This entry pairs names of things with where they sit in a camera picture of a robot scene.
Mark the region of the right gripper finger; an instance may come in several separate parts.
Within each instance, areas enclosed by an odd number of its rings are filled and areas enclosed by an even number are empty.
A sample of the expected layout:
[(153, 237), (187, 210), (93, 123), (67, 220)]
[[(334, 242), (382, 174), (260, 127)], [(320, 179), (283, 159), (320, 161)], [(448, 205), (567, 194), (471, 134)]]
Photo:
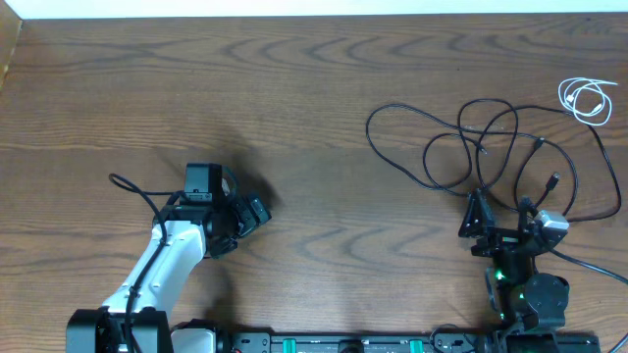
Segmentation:
[(521, 198), (518, 211), (520, 221), (533, 221), (538, 214), (537, 206), (528, 196)]
[(496, 222), (484, 192), (480, 189), (468, 194), (468, 206), (458, 231), (463, 238), (480, 238), (495, 231)]

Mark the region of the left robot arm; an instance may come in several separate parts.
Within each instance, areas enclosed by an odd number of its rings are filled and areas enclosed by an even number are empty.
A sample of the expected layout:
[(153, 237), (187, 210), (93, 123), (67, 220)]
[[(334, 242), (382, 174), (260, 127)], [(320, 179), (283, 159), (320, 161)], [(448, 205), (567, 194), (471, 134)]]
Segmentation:
[(232, 352), (230, 335), (201, 320), (169, 320), (192, 270), (234, 251), (268, 223), (269, 208), (242, 195), (226, 166), (189, 163), (183, 189), (170, 192), (154, 218), (148, 245), (129, 276), (103, 304), (68, 321), (69, 352)]

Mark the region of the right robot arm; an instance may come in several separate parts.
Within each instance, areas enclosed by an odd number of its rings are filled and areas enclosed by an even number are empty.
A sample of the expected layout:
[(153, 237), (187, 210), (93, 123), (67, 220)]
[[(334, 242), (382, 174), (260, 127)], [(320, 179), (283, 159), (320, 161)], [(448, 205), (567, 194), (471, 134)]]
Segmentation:
[(468, 195), (458, 236), (475, 239), (471, 253), (493, 261), (485, 280), (501, 319), (499, 328), (478, 340), (479, 351), (560, 350), (556, 330), (565, 326), (570, 287), (563, 277), (539, 272), (536, 258), (554, 249), (568, 229), (562, 214), (540, 210), (527, 197), (518, 207), (517, 228), (498, 227), (484, 193)]

